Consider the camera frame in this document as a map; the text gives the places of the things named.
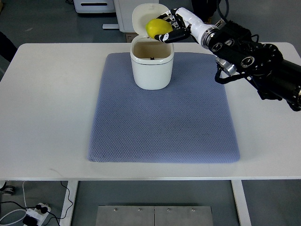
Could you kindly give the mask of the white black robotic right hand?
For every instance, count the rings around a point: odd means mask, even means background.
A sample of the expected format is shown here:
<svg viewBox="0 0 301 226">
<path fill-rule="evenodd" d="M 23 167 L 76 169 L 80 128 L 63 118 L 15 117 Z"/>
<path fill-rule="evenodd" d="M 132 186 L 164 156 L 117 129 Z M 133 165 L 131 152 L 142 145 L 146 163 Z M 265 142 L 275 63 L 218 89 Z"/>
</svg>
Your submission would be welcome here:
<svg viewBox="0 0 301 226">
<path fill-rule="evenodd" d="M 185 8 L 170 9 L 158 16 L 171 24 L 171 32 L 161 32 L 154 36 L 155 40 L 164 43 L 174 43 L 192 37 L 194 41 L 205 46 L 207 37 L 218 28 L 212 24 L 205 24 L 199 17 Z"/>
</svg>

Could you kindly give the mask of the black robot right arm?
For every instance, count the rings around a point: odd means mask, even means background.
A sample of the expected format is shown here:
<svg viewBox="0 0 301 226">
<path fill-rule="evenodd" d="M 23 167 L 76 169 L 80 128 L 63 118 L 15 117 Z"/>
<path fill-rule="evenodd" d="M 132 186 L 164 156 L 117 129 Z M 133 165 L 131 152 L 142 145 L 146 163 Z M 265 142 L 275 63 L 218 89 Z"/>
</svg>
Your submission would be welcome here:
<svg viewBox="0 0 301 226">
<path fill-rule="evenodd" d="M 200 43 L 216 55 L 215 81 L 227 84 L 244 78 L 262 100 L 284 99 L 292 110 L 300 111 L 300 65 L 285 60 L 276 45 L 252 38 L 248 29 L 232 21 L 205 29 Z"/>
</svg>

